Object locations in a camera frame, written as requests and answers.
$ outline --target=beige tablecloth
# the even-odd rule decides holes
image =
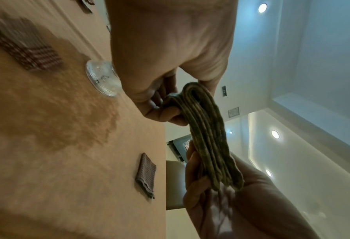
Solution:
[[[98,14],[72,0],[0,0],[25,16],[64,60],[25,71],[0,49],[0,233],[11,238],[165,238],[164,127],[124,93],[101,95],[85,74],[108,59]],[[157,165],[148,200],[134,183],[140,155]]]

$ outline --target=gray chair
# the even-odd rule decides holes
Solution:
[[[186,163],[166,161],[166,210],[184,208]]]

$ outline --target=red and white checkered cloth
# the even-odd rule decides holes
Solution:
[[[28,19],[0,17],[0,46],[27,70],[47,70],[62,59]]]

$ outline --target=ceiling light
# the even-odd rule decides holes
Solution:
[[[276,130],[272,130],[271,134],[275,139],[280,138],[280,135],[278,134],[278,132]]]
[[[267,4],[265,4],[265,3],[262,3],[260,6],[259,6],[259,12],[260,13],[263,13],[263,12],[265,12],[266,10],[267,10]]]
[[[268,176],[272,177],[272,174],[269,170],[266,170],[266,173],[268,174]]]

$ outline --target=checkered cloth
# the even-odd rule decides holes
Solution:
[[[207,175],[215,191],[219,191],[220,182],[239,191],[243,187],[243,176],[230,155],[222,116],[208,90],[199,83],[188,83],[180,94],[169,94],[164,106],[179,107],[190,124],[202,161],[198,177]]]
[[[152,199],[154,199],[154,177],[156,170],[157,166],[143,153],[135,180],[146,195]]]
[[[47,70],[61,58],[28,19],[0,17],[0,46],[27,70]]]

